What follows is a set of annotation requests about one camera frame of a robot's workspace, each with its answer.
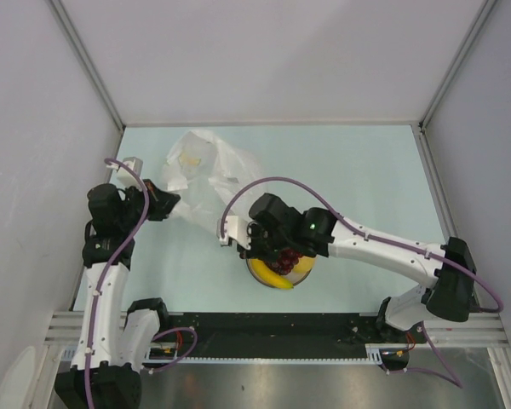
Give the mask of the dark red fake fruit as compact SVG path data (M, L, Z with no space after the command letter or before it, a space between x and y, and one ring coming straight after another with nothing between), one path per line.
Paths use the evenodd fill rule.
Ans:
M270 269L278 275L287 275L298 264L302 254L292 249L284 249L278 259L270 264Z

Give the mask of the yellow fake lemon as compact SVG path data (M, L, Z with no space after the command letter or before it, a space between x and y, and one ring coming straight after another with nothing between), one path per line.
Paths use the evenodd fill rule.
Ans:
M295 274L307 274L312 270L315 262L315 257L300 257L298 263L293 267L292 272Z

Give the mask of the yellow fake banana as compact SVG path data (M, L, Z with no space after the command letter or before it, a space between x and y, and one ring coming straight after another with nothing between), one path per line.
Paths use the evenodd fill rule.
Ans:
M249 271L262 284L280 290L292 290L293 284L273 272L263 261L258 259L249 259L247 261Z

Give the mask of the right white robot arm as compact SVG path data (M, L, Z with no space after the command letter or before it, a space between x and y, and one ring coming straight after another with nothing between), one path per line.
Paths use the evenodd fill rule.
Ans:
M475 266L462 239L450 237L444 245L417 243L356 227L329 209L300 212L270 193L251 206L248 220L229 219L227 225L229 238L248 259L272 263L294 251L365 262L415 281L416 287L381 304L376 333L386 342L397 341L421 321L465 322L472 311Z

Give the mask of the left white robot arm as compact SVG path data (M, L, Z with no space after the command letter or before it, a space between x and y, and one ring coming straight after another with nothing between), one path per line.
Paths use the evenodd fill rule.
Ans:
M166 338L171 320L161 298L131 303L121 316L124 289L141 222L169 217L180 197L157 188L100 184L88 194L91 215L82 251L87 298L70 369L55 379L68 408L137 408L141 371L152 340Z

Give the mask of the white plastic bag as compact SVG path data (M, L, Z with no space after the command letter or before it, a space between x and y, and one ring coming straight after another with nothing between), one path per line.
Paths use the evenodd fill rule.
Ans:
M161 172L165 190L181 196L173 215L212 234L233 196L262 177L256 157L202 129L189 130L175 143Z

